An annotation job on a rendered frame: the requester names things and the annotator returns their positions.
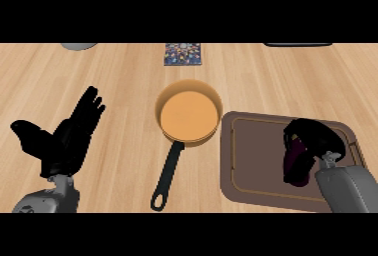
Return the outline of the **brown tray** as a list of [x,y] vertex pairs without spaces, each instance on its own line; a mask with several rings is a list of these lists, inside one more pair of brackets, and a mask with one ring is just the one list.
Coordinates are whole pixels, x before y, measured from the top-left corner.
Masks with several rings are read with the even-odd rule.
[[[283,182],[283,129],[292,119],[267,114],[228,112],[221,119],[219,188],[234,202],[312,212],[332,212],[321,196],[314,174],[320,170],[315,158],[309,181],[304,187]],[[336,122],[323,123],[345,145],[338,166],[367,169],[351,128]]]

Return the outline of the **dark flat object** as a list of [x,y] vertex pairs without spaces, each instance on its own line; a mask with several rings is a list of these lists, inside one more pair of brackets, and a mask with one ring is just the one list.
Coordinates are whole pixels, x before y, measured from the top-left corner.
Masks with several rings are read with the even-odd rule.
[[326,47],[332,43],[262,43],[267,47]]

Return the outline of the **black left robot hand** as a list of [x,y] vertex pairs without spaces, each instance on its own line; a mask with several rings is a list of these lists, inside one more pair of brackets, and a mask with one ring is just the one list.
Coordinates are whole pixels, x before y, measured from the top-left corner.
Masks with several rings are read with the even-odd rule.
[[16,120],[10,124],[22,151],[41,160],[42,178],[57,174],[72,176],[79,171],[104,108],[97,89],[89,86],[70,117],[60,122],[53,133],[26,120]]

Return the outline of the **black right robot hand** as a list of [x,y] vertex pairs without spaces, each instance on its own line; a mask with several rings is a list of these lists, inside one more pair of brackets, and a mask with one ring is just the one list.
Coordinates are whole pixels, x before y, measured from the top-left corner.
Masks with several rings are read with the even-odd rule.
[[292,136],[296,136],[305,145],[307,151],[315,158],[321,158],[327,151],[339,153],[340,157],[345,156],[345,145],[332,129],[318,121],[311,119],[298,118],[290,121],[283,129],[283,145],[286,152],[286,143]]

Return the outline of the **dark purple eggplant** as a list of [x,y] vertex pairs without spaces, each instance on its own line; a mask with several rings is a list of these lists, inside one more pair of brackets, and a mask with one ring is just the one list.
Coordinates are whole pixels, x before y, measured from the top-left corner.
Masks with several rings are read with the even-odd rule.
[[314,156],[296,136],[286,143],[283,156],[283,182],[295,187],[304,187],[309,181],[309,170],[314,165]]

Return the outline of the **colourful patterned box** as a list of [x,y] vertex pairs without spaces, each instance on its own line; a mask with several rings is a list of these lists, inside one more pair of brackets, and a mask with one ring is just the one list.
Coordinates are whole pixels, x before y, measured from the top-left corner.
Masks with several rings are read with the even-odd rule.
[[166,43],[163,53],[165,66],[191,66],[202,64],[199,43]]

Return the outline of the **pale grey round object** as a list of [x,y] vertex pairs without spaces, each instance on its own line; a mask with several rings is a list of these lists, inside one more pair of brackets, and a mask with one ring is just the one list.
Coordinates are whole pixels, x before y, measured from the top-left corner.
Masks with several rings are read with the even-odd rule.
[[60,43],[61,47],[72,51],[89,49],[97,43]]

